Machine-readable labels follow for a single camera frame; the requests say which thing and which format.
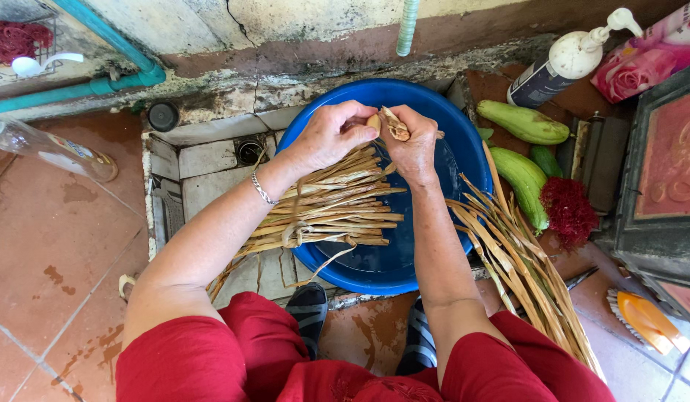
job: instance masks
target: dried corn husk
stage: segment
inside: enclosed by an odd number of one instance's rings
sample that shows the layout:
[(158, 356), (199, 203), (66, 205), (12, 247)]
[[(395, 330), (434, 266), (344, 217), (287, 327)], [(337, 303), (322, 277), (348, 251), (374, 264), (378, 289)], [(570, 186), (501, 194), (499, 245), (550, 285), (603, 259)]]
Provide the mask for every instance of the dried corn husk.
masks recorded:
[(468, 204), (446, 201), (464, 224), (455, 224), (455, 228), (464, 231), (474, 244), (474, 250), (494, 279), (506, 308), (516, 314), (503, 285), (513, 291), (536, 329), (605, 380), (588, 337), (573, 310), (564, 281), (521, 218), (519, 209), (513, 203), (513, 195), (510, 204), (506, 203), (485, 143), (483, 147), (492, 170), (496, 196), (484, 194), (460, 174), (474, 195), (465, 194)]
[[(366, 124), (370, 127), (374, 127), (379, 134), (382, 121), (387, 122), (387, 128), (389, 129), (390, 134), (392, 134), (392, 137), (396, 138), (397, 140), (407, 141), (409, 140), (409, 137), (411, 137), (407, 126), (385, 106), (382, 106), (377, 114), (374, 114), (372, 117), (367, 119)], [(437, 130), (436, 138), (438, 140), (444, 138), (444, 132)]]
[[(382, 237), (382, 230), (396, 227), (404, 215), (392, 213), (376, 197), (406, 189), (385, 182), (385, 176), (395, 168), (390, 163), (382, 169), (378, 166), (380, 161), (375, 147), (365, 144), (350, 151), (340, 162), (298, 180), (258, 225), (233, 261), (206, 288), (211, 302), (230, 273), (254, 253), (295, 248), (306, 242), (349, 243), (351, 248), (322, 264), (314, 278), (328, 263), (357, 245), (387, 245), (389, 241)], [(283, 287), (303, 285), (310, 280), (291, 285), (283, 281)]]

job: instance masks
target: blue pipe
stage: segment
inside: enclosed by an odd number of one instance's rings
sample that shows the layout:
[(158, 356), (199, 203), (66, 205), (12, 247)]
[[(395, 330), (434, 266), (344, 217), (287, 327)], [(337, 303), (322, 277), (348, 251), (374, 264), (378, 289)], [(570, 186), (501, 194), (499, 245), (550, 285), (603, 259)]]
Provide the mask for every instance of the blue pipe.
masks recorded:
[(124, 88), (139, 86), (151, 87), (166, 81), (166, 73), (163, 68), (159, 67), (153, 60), (146, 57), (141, 51), (121, 37), (111, 26), (103, 22), (92, 12), (92, 10), (83, 5), (79, 0), (54, 0), (54, 3), (62, 7), (67, 13), (72, 14), (79, 22), (83, 23), (103, 40), (107, 41), (108, 44), (124, 54), (124, 56), (136, 64), (141, 71), (136, 74), (121, 77), (118, 81), (112, 81), (108, 78), (96, 78), (91, 80), (88, 84), (77, 84), (71, 87), (51, 89), (49, 91), (37, 92), (36, 94), (3, 99), (0, 101), (0, 113), (60, 102), (67, 99), (80, 98), (83, 96), (113, 94)]

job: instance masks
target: white spoon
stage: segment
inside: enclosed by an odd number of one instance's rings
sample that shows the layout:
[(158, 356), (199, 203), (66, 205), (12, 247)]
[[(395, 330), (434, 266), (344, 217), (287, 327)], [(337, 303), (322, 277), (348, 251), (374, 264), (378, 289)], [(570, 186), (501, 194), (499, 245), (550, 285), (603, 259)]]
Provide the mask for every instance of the white spoon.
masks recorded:
[(31, 57), (18, 57), (12, 61), (12, 70), (20, 77), (29, 77), (30, 75), (36, 75), (44, 71), (54, 60), (72, 60), (81, 63), (84, 61), (84, 55), (79, 53), (57, 53), (47, 59), (41, 66), (37, 60)]

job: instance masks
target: blue basin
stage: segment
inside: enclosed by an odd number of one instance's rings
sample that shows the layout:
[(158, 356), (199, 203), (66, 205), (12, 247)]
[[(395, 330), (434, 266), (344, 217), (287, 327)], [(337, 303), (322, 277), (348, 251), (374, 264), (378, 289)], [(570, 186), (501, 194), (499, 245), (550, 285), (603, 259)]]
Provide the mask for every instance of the blue basin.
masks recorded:
[[(438, 93), (398, 79), (365, 79), (335, 88), (315, 99), (305, 107), (287, 128), (278, 144), (278, 151), (287, 148), (303, 131), (311, 115), (322, 105), (336, 105), (355, 99), (365, 105), (380, 107), (409, 105), (420, 114), (436, 120), (439, 130), (446, 135), (437, 141), (435, 168), (439, 175), (444, 196), (465, 201), (461, 192), (469, 192), (464, 181), (457, 176), (463, 172), (474, 185), (485, 191), (492, 191), (492, 175), (486, 163), (481, 139), (474, 125), (456, 106)], [(387, 177), (393, 187), (407, 187), (404, 179), (394, 173)], [(318, 274), (333, 285), (353, 292), (371, 295), (394, 295), (417, 290), (414, 275), (414, 236), (412, 229), (411, 194), (391, 194), (380, 197), (394, 213), (403, 213), (405, 220), (396, 229), (383, 230), (383, 236), (390, 240), (387, 246), (358, 247), (325, 267)], [(469, 253), (471, 241), (459, 233), (464, 250)], [(308, 269), (315, 271), (324, 261), (338, 251), (349, 248), (346, 243), (306, 243), (292, 249), (293, 254)]]

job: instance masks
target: green hose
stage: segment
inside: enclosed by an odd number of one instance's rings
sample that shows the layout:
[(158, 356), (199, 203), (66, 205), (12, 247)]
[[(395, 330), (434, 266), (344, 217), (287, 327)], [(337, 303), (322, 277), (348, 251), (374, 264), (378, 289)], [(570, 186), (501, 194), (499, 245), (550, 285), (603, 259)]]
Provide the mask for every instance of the green hose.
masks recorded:
[(397, 39), (397, 55), (406, 56), (412, 48), (414, 25), (417, 23), (419, 0), (404, 0), (402, 22), (399, 24), (399, 38)]

